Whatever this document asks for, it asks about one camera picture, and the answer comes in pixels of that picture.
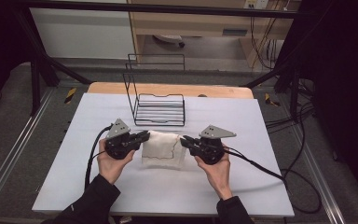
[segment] yellow and black tape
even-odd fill
[[[269,99],[269,94],[266,93],[266,104],[268,105],[275,105],[275,106],[280,106],[281,104],[279,102],[274,102],[274,101],[271,101]]]
[[[66,95],[66,98],[64,101],[65,104],[71,103],[71,100],[75,95],[75,92],[76,92],[76,88],[72,88],[71,90],[68,91],[68,94]]]

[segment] person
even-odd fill
[[[99,141],[99,151],[104,152],[105,139]],[[108,224],[109,210],[120,191],[115,186],[125,165],[132,161],[135,150],[124,160],[116,160],[107,153],[97,157],[99,174],[95,176],[83,195],[70,204],[54,219],[41,224]],[[200,157],[195,157],[198,166],[205,171],[208,181],[220,198],[216,209],[223,224],[254,223],[238,196],[233,196],[229,186],[230,161],[228,154],[214,165],[208,165]]]

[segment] white cloth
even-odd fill
[[[170,169],[180,169],[186,148],[180,143],[181,135],[149,131],[149,140],[143,143],[142,164]]]

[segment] black sleeve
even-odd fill
[[[110,207],[120,191],[103,176],[97,175],[87,190],[74,203],[63,210],[54,220],[42,224],[105,224],[108,223]]]
[[[217,214],[223,224],[253,224],[238,196],[217,203]]]

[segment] floor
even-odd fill
[[[186,46],[180,49],[172,44],[160,43],[149,36],[146,39],[145,52],[184,53],[186,73],[181,76],[169,73],[154,74],[139,81],[238,86],[268,71],[261,67],[255,69],[247,67],[246,59],[239,50],[241,48],[238,39],[185,37],[184,40]],[[96,62],[85,63],[81,60],[80,63],[77,60],[64,60],[64,62],[82,76],[98,81],[120,81],[121,74],[113,68],[124,68],[123,64],[110,63],[106,66],[106,61],[99,65]],[[60,74],[60,78],[62,79],[60,87],[42,87],[43,91],[51,91],[51,99],[43,116],[32,130],[32,135],[22,149],[21,155],[12,167],[5,185],[0,189],[0,223],[15,223],[15,221],[17,223],[26,223],[27,221],[38,223],[51,217],[34,213],[31,208],[37,196],[37,189],[43,185],[48,169],[59,150],[60,142],[76,112],[82,92],[87,91],[87,86],[75,83],[64,74]],[[32,100],[30,80],[29,68],[26,65],[19,66],[13,70],[2,90],[0,99],[0,167],[30,118]],[[253,89],[265,121],[288,117],[287,103],[290,92],[275,94],[272,88],[274,82],[275,79],[272,78],[262,86]],[[72,87],[77,87],[76,94],[70,104],[64,104],[66,94]],[[266,104],[266,93],[275,104]],[[308,96],[300,96],[302,105],[307,101]],[[356,180],[345,163],[332,159],[331,147],[320,128],[317,115],[305,119],[304,125],[307,151],[320,168],[344,222],[358,223],[358,184]],[[269,137],[279,166],[287,168],[300,148],[300,138],[298,137],[301,136],[301,130],[297,125],[274,133],[278,129],[268,129],[271,133]],[[314,182],[312,181],[314,171],[310,169],[308,159],[308,154],[303,154],[294,169]],[[306,210],[317,207],[317,197],[308,184],[295,175],[289,175],[288,181],[289,195],[293,204]],[[296,216],[287,218],[287,222],[342,223],[339,220],[334,222],[329,217],[326,203],[315,214],[304,214],[297,210],[295,213]],[[256,223],[283,223],[283,220],[257,218]]]

